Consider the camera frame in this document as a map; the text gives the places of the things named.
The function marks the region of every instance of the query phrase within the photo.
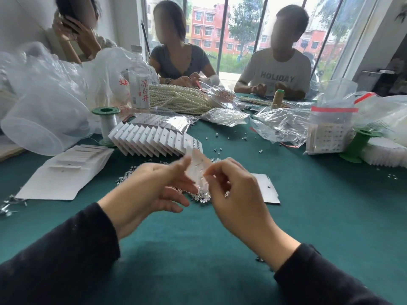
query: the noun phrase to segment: green table surface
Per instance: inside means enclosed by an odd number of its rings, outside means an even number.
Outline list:
[[[389,301],[407,304],[405,168],[351,164],[336,154],[303,155],[304,148],[271,144],[248,125],[198,122],[188,133],[202,141],[209,158],[233,157],[250,172],[269,176],[281,205],[268,208],[288,234],[313,244]],[[223,150],[218,155],[214,148]],[[27,152],[0,163],[0,197],[17,193],[46,159]],[[115,150],[75,200],[29,201],[19,213],[0,217],[0,261],[98,201],[142,160]],[[181,214],[155,213],[120,248],[122,257],[109,278],[89,292],[85,303],[284,304],[273,273],[222,227],[211,205],[193,203]]]

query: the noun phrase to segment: person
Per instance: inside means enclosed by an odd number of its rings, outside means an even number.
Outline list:
[[[281,89],[288,99],[304,99],[311,80],[311,62],[293,48],[293,43],[305,32],[308,20],[300,6],[282,8],[273,26],[271,47],[253,54],[234,91],[270,96]]]
[[[186,35],[185,15],[173,1],[161,1],[153,11],[155,32],[162,44],[153,49],[150,65],[160,75],[160,83],[193,87],[197,80],[209,85],[219,85],[205,51],[196,45],[184,43]],[[202,71],[206,78],[201,78]]]
[[[170,165],[145,163],[99,202],[0,265],[2,304],[61,304],[77,297],[120,257],[119,240],[152,212],[182,212],[197,193],[185,171],[190,157]],[[389,304],[357,279],[301,244],[273,221],[256,178],[234,159],[211,164],[204,177],[223,226],[275,272],[290,304]]]
[[[90,0],[99,19],[101,10],[95,0]],[[60,60],[82,64],[95,58],[96,54],[104,48],[117,47],[109,39],[97,35],[91,28],[85,27],[72,17],[62,17],[57,10],[54,14],[52,29],[47,31],[51,43],[51,52]]]

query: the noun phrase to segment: gray shirt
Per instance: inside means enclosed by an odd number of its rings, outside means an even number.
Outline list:
[[[209,64],[208,56],[205,51],[196,45],[191,45],[191,63],[188,69],[181,73],[173,65],[170,59],[170,52],[166,45],[157,46],[151,52],[150,58],[153,58],[160,64],[160,76],[162,78],[178,79],[181,76],[190,76],[194,72],[201,72]]]

